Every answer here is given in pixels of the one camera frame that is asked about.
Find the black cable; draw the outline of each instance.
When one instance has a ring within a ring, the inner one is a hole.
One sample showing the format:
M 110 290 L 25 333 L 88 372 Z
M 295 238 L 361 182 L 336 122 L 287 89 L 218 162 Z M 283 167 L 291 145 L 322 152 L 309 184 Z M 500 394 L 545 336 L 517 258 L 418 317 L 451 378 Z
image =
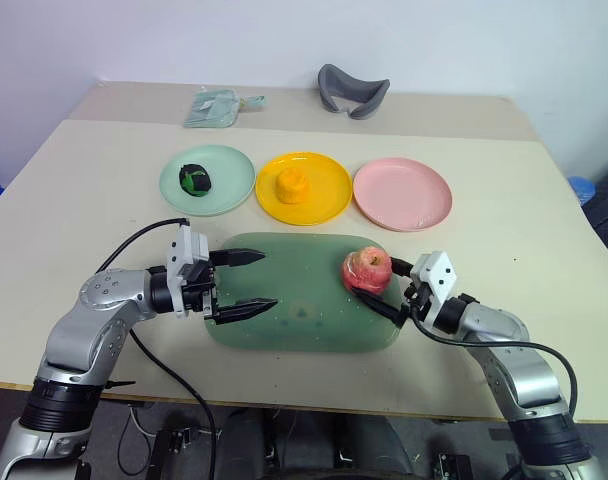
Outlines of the black cable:
M 117 466 L 120 468 L 121 472 L 124 475 L 126 475 L 128 477 L 137 477 L 140 473 L 144 472 L 144 470 L 146 470 L 148 468 L 148 464 L 151 461 L 151 444 L 149 443 L 148 438 L 146 438 L 146 435 L 144 435 L 143 433 L 140 433 L 140 435 L 142 435 L 142 438 L 144 438 L 144 441 L 146 442 L 146 448 L 148 449 L 148 453 L 146 454 L 146 461 L 144 462 L 144 465 L 142 466 L 142 468 L 140 468 L 136 472 L 129 472 L 128 470 L 126 470 L 126 468 L 122 464 L 121 457 L 122 457 L 122 442 L 124 441 L 124 436 L 126 435 L 126 430 L 128 430 L 129 423 L 131 423 L 131 412 L 130 411 L 128 413 L 128 417 L 126 418 L 126 423 L 124 424 L 124 428 L 122 429 L 122 434 L 120 435 L 120 441 L 117 444 Z
M 202 408 L 204 409 L 204 413 L 206 413 L 206 417 L 208 418 L 209 429 L 211 430 L 211 433 L 210 433 L 211 459 L 210 459 L 210 465 L 208 468 L 208 478 L 209 478 L 209 480 L 213 480 L 215 478 L 215 452 L 216 452 L 216 447 L 217 447 L 217 443 L 216 443 L 217 442 L 217 431 L 215 428 L 215 419 L 213 418 L 213 412 L 211 412 L 211 409 L 209 408 L 208 404 L 206 403 L 206 400 L 204 400 L 204 398 L 202 398 L 202 396 L 199 393 L 197 393 L 197 390 L 195 390 L 186 380 L 184 380 L 182 377 L 180 377 L 177 373 L 175 373 L 169 367 L 164 365 L 164 363 L 162 363 L 161 360 L 159 360 L 155 355 L 153 355 L 151 353 L 151 351 L 144 346 L 142 341 L 139 339 L 139 337 L 135 334 L 135 332 L 133 330 L 131 330 L 129 333 L 131 334 L 131 337 L 133 338 L 133 341 L 136 343 L 136 345 L 138 347 L 140 347 L 140 350 L 142 350 L 142 352 L 144 352 L 144 355 L 146 355 L 149 359 L 151 359 L 151 361 L 155 365 L 157 365 L 162 370 L 164 370 L 167 374 L 169 374 L 171 377 L 173 377 L 173 379 L 177 383 L 182 385 L 191 395 L 193 395 L 195 400 L 197 400 L 199 402 L 199 404 L 202 406 Z
M 120 253 L 122 253 L 126 247 L 128 247 L 131 243 L 133 243 L 135 240 L 137 240 L 139 237 L 141 237 L 145 233 L 150 232 L 151 230 L 158 228 L 158 227 L 163 227 L 165 225 L 174 225 L 174 224 L 189 225 L 189 221 L 186 218 L 171 218 L 169 220 L 162 220 L 161 222 L 152 223 L 151 225 L 148 225 L 147 227 L 142 228 L 141 230 L 135 232 L 129 238 L 124 240 L 124 242 L 122 242 L 122 244 L 119 247 L 117 247 L 117 249 L 104 261 L 104 263 L 102 263 L 100 268 L 98 268 L 95 273 L 99 273 L 103 270 L 106 270 L 108 268 L 108 266 L 113 262 L 113 260 L 115 260 L 115 258 L 117 258 L 117 256 Z M 162 363 L 162 361 L 160 359 L 158 359 L 155 355 L 153 355 L 153 353 L 151 353 L 151 351 L 148 348 L 146 348 L 146 346 L 142 343 L 142 341 L 139 339 L 139 337 L 135 334 L 133 329 L 131 329 L 129 331 L 129 333 L 130 333 L 131 337 L 133 338 L 133 341 L 135 342 L 135 344 L 140 348 L 140 350 L 142 350 L 144 355 L 146 355 L 153 363 L 155 363 L 155 365 L 160 367 L 168 375 L 173 377 L 173 379 L 175 381 L 177 381 L 180 385 L 182 385 L 191 395 L 193 395 L 195 400 L 197 400 L 197 402 L 204 409 L 204 413 L 206 413 L 206 417 L 208 418 L 209 429 L 211 430 L 211 458 L 210 458 L 210 465 L 209 465 L 209 469 L 208 469 L 208 478 L 209 478 L 209 480 L 213 480 L 215 478 L 215 453 L 216 453 L 216 448 L 217 448 L 217 443 L 216 443 L 217 442 L 217 432 L 215 429 L 215 419 L 213 418 L 213 412 L 211 412 L 211 409 L 209 408 L 209 406 L 206 403 L 206 401 L 204 400 L 204 398 L 202 398 L 202 396 L 199 393 L 197 393 L 197 391 L 186 380 L 184 380 L 176 372 L 174 372 L 169 367 L 167 367 L 164 363 Z M 118 446 L 118 464 L 119 464 L 119 446 Z
M 575 407 L 577 406 L 577 377 L 575 376 L 575 371 L 571 366 L 570 362 L 557 350 L 547 347 L 546 345 L 542 345 L 539 343 L 533 342 L 520 342 L 520 341 L 506 341 L 506 342 L 463 342 L 459 340 L 451 340 L 448 338 L 441 337 L 439 335 L 435 335 L 432 332 L 429 332 L 424 325 L 422 325 L 422 321 L 419 318 L 419 309 L 416 305 L 411 305 L 411 319 L 413 323 L 417 327 L 417 329 L 426 335 L 431 340 L 434 340 L 439 343 L 443 343 L 445 345 L 455 345 L 458 347 L 520 347 L 520 348 L 533 348 L 535 350 L 541 350 L 543 352 L 549 353 L 557 358 L 564 368 L 566 369 L 566 373 L 568 373 L 568 379 L 571 384 L 571 396 L 569 399 L 568 410 L 571 414 L 571 418 L 575 415 Z
M 506 474 L 501 478 L 501 480 L 511 480 L 515 475 L 522 471 L 522 465 L 519 463 L 511 468 Z
M 128 247 L 131 243 L 137 240 L 139 237 L 144 235 L 151 230 L 154 230 L 158 227 L 163 227 L 164 225 L 189 225 L 189 222 L 186 218 L 170 218 L 168 220 L 162 220 L 161 222 L 151 223 L 149 226 L 144 227 L 143 229 L 135 232 L 133 235 L 128 237 L 126 240 L 122 242 L 122 244 L 117 247 L 117 249 L 111 253 L 111 256 L 104 260 L 104 263 L 97 269 L 95 273 L 100 273 L 102 270 L 106 270 L 108 266 L 113 263 L 113 260 L 117 258 L 117 256 L 124 251 L 126 247 Z
M 297 414 L 299 410 L 295 410 L 293 414 L 293 420 L 291 421 L 291 426 L 288 429 L 288 433 L 286 434 L 286 438 L 284 438 L 284 446 L 282 447 L 282 458 L 280 461 L 280 478 L 282 478 L 282 473 L 286 469 L 286 447 L 288 446 L 288 441 L 291 439 L 291 435 L 293 435 L 293 430 L 295 430 L 295 424 L 297 423 Z

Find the black and green object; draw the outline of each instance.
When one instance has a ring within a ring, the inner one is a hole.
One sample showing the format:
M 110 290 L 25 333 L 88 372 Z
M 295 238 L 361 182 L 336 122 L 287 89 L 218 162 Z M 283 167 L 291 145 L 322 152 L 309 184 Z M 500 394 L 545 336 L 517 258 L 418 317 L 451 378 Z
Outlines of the black and green object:
M 193 197 L 203 197 L 211 189 L 211 178 L 201 165 L 184 165 L 180 170 L 180 186 Z

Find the yellow object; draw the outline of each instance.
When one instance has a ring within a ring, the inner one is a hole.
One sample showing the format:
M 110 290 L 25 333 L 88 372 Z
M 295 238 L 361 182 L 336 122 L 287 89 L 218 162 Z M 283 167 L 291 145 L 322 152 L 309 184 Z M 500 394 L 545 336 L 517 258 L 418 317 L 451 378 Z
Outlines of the yellow object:
M 275 183 L 277 198 L 282 203 L 303 203 L 311 193 L 311 183 L 306 173 L 298 167 L 288 167 L 280 172 Z
M 255 194 L 262 208 L 277 220 L 317 225 L 346 210 L 353 196 L 353 181 L 342 165 L 326 155 L 287 153 L 264 165 L 257 176 Z

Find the yellow plate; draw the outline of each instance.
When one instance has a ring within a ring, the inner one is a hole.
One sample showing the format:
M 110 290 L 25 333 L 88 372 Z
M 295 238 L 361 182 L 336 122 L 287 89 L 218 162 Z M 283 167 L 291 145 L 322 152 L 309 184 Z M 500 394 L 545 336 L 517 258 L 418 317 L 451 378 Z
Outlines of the yellow plate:
M 309 179 L 308 199 L 296 205 L 277 198 L 277 176 L 288 167 L 297 167 Z M 346 210 L 353 196 L 353 182 L 346 169 L 326 155 L 294 152 L 274 158 L 264 165 L 255 186 L 257 200 L 272 217 L 291 225 L 317 225 Z

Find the pink plate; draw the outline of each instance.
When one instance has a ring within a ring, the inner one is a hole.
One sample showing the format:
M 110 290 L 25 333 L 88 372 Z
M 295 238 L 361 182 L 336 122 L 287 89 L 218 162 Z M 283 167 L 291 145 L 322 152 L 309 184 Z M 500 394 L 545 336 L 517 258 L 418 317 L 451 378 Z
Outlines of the pink plate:
M 364 165 L 353 180 L 355 201 L 381 227 L 412 232 L 437 225 L 453 198 L 432 168 L 409 158 L 380 158 Z

